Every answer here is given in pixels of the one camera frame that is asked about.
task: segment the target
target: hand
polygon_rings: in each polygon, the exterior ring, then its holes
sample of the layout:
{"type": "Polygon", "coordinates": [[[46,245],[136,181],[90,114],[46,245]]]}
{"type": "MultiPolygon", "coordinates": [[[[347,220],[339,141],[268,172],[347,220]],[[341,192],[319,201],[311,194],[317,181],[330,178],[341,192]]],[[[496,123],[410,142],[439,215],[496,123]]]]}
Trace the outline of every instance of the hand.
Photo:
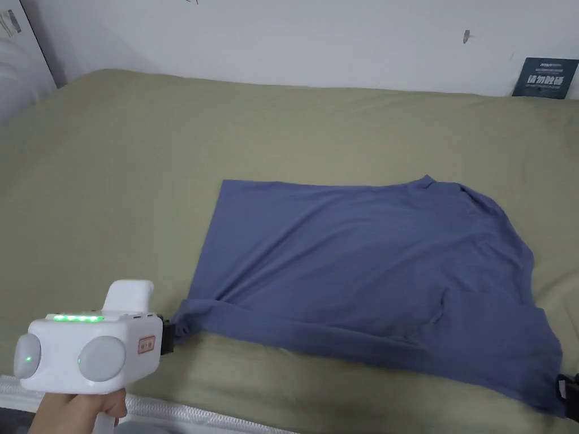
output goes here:
{"type": "Polygon", "coordinates": [[[28,434],[91,434],[97,414],[118,419],[127,415],[122,389],[108,395],[44,395],[28,434]]]}

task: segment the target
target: white wall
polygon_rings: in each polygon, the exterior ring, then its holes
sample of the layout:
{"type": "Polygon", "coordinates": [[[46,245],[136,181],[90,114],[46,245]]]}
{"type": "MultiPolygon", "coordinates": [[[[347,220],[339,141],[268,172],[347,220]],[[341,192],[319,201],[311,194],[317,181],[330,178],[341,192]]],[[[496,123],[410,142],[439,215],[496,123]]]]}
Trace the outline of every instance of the white wall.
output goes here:
{"type": "Polygon", "coordinates": [[[20,32],[0,26],[0,123],[56,90],[20,2],[0,0],[0,12],[6,10],[14,14],[20,32]]]}
{"type": "MultiPolygon", "coordinates": [[[[579,58],[578,0],[22,0],[58,85],[101,68],[508,95],[579,58]],[[466,29],[472,37],[463,44],[466,29]]],[[[571,88],[579,98],[579,79],[571,88]]]]}

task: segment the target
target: green led light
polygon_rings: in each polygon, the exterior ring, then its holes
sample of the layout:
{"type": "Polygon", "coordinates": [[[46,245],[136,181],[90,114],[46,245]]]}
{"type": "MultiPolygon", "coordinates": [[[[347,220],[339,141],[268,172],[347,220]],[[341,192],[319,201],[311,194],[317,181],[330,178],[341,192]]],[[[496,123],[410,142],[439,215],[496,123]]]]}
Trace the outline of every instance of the green led light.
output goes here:
{"type": "Polygon", "coordinates": [[[54,321],[80,321],[80,322],[99,322],[105,317],[87,317],[85,315],[55,315],[54,321]]]}

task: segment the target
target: black clip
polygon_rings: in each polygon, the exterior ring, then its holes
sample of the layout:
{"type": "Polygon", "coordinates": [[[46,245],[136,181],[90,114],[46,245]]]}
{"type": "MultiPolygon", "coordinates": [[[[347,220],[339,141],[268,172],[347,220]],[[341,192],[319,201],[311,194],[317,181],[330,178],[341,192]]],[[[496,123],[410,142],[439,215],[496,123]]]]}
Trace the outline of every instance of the black clip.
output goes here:
{"type": "Polygon", "coordinates": [[[162,315],[157,315],[163,321],[163,336],[161,338],[161,356],[173,352],[175,348],[175,324],[162,315]]]}
{"type": "Polygon", "coordinates": [[[557,398],[565,404],[565,417],[579,422],[579,374],[557,376],[557,398]]]}

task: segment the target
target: label sticker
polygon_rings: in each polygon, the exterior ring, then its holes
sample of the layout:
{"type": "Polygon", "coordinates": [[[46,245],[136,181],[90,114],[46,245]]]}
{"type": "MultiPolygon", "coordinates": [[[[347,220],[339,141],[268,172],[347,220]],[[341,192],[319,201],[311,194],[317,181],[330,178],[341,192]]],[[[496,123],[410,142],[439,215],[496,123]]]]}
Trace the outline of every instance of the label sticker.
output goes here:
{"type": "Polygon", "coordinates": [[[578,64],[577,59],[527,57],[512,96],[564,100],[578,64]]]}
{"type": "Polygon", "coordinates": [[[154,336],[147,336],[142,337],[139,339],[139,354],[143,354],[144,352],[153,351],[155,349],[155,337],[154,336]]]}
{"type": "Polygon", "coordinates": [[[18,20],[11,9],[0,12],[0,27],[4,29],[9,38],[22,31],[20,24],[18,24],[18,20]]]}

